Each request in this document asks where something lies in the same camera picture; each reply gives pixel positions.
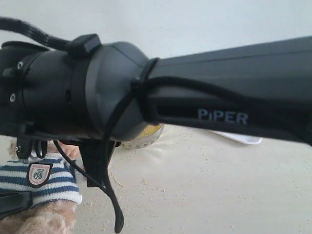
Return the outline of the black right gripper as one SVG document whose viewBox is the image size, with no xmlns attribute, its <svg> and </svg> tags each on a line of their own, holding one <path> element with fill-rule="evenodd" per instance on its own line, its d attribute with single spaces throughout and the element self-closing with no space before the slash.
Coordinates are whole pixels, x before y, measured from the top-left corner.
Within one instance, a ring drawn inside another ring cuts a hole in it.
<svg viewBox="0 0 312 234">
<path fill-rule="evenodd" d="M 22 143 L 25 143 L 27 139 L 17 140 L 14 139 L 14 157 L 17 154 L 22 152 L 19 147 L 22 147 Z M 95 144 L 85 144 L 81 148 L 82 151 L 79 151 L 79 147 L 74 145 L 62 145 L 62 142 L 59 142 L 59 146 L 62 147 L 62 150 L 68 158 L 70 158 L 73 162 L 76 163 L 81 169 L 87 169 L 87 174 L 95 179 L 99 184 L 105 187 L 105 184 L 110 184 L 109 176 L 108 176 L 108 165 L 110 163 L 109 154 L 112 154 L 115 147 L 121 145 L 121 142 L 110 141 L 108 144 L 108 148 L 110 148 L 111 152 L 107 151 L 107 155 L 100 152 L 100 142 L 96 142 Z M 44 159 L 62 159 L 65 163 L 67 161 L 58 151 L 57 147 L 55 147 L 53 141 L 49 141 L 47 145 L 47 155 Z"/>
</svg>

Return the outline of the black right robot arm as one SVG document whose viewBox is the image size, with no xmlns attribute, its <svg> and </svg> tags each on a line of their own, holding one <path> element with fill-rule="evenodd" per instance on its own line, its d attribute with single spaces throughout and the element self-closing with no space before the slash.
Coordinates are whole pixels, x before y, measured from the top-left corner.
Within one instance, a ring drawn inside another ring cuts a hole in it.
<svg viewBox="0 0 312 234">
<path fill-rule="evenodd" d="M 95 35 L 0 48 L 1 134 L 79 145 L 100 183 L 113 143 L 159 123 L 310 144 L 311 37 L 163 59 Z"/>
</svg>

